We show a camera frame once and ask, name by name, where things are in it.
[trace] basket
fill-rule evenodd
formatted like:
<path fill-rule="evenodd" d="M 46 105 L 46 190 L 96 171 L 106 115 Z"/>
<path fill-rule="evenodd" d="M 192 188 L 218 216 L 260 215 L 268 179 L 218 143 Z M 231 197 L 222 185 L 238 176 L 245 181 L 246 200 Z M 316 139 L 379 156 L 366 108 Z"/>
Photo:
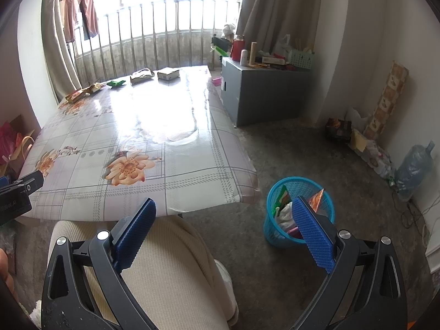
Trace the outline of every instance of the basket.
<path fill-rule="evenodd" d="M 274 186 L 272 186 L 269 191 L 267 205 L 266 205 L 266 219 L 265 224 L 263 226 L 263 231 L 265 233 L 265 237 L 270 244 L 277 248 L 290 248 L 296 244 L 303 243 L 305 241 L 303 239 L 295 238 L 289 236 L 286 232 L 284 232 L 277 222 L 274 220 L 272 216 L 272 209 L 279 197 L 281 192 L 281 187 L 285 185 L 287 190 L 289 191 L 289 195 L 292 199 L 297 196 L 303 196 L 306 199 L 309 199 L 311 196 L 316 194 L 318 191 L 322 190 L 322 187 L 317 183 L 309 180 L 304 177 L 287 177 L 278 181 Z M 323 198 L 321 200 L 320 209 L 323 209 L 327 212 L 327 216 L 331 223 L 334 223 L 334 207 L 333 202 L 329 196 L 329 194 L 324 191 Z"/>
<path fill-rule="evenodd" d="M 295 67 L 311 69 L 314 55 L 315 54 L 292 48 L 287 56 L 287 62 Z"/>

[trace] plaid tablecloth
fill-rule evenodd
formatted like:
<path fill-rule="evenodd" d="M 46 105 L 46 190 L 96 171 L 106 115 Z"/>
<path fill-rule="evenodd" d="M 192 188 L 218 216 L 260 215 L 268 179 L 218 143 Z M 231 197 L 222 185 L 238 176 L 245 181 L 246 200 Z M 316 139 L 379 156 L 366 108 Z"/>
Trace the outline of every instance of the plaid tablecloth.
<path fill-rule="evenodd" d="M 255 168 L 206 66 L 181 68 L 170 82 L 126 80 L 60 104 L 21 171 L 45 176 L 25 216 L 108 221 L 147 197 L 158 216 L 256 200 Z"/>

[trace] metal bolt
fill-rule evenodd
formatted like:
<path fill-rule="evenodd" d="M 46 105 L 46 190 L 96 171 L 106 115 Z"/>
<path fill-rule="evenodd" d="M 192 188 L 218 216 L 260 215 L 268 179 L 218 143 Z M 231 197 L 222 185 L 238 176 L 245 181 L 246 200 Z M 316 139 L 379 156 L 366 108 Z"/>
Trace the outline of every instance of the metal bolt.
<path fill-rule="evenodd" d="M 109 232 L 107 230 L 102 230 L 98 233 L 98 239 L 103 241 L 104 239 L 107 239 L 109 236 Z"/>
<path fill-rule="evenodd" d="M 349 239 L 351 237 L 351 234 L 347 230 L 340 230 L 339 237 L 341 237 L 343 239 Z"/>
<path fill-rule="evenodd" d="M 389 237 L 387 237 L 387 236 L 383 236 L 383 237 L 381 238 L 381 242 L 382 242 L 383 244 L 391 244 L 391 239 L 390 239 Z"/>
<path fill-rule="evenodd" d="M 56 244 L 58 244 L 58 246 L 62 246 L 66 241 L 67 239 L 65 237 L 60 237 L 56 240 Z"/>

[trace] blue plastic water bottle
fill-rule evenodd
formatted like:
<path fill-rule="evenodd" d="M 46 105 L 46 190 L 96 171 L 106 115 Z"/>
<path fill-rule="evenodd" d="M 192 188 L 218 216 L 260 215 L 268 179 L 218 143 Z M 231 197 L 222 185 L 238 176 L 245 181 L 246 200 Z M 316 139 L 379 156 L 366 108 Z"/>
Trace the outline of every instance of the blue plastic water bottle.
<path fill-rule="evenodd" d="M 425 176 L 433 168 L 431 151 L 435 144 L 431 140 L 428 146 L 414 145 L 411 147 L 401 166 L 395 172 L 395 185 L 399 199 L 408 201 Z"/>

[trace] beige curtain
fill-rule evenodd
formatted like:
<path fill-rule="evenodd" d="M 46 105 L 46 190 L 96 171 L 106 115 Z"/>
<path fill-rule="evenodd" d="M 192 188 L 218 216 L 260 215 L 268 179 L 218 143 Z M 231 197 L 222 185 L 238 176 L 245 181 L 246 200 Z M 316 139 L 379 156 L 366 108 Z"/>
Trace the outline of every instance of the beige curtain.
<path fill-rule="evenodd" d="M 290 34 L 290 44 L 301 39 L 304 48 L 315 40 L 321 0 L 243 0 L 237 34 L 246 48 L 257 42 L 258 50 L 272 52 L 276 42 Z"/>
<path fill-rule="evenodd" d="M 46 64 L 59 101 L 81 88 L 65 43 L 59 0 L 43 0 L 41 5 L 41 35 Z"/>

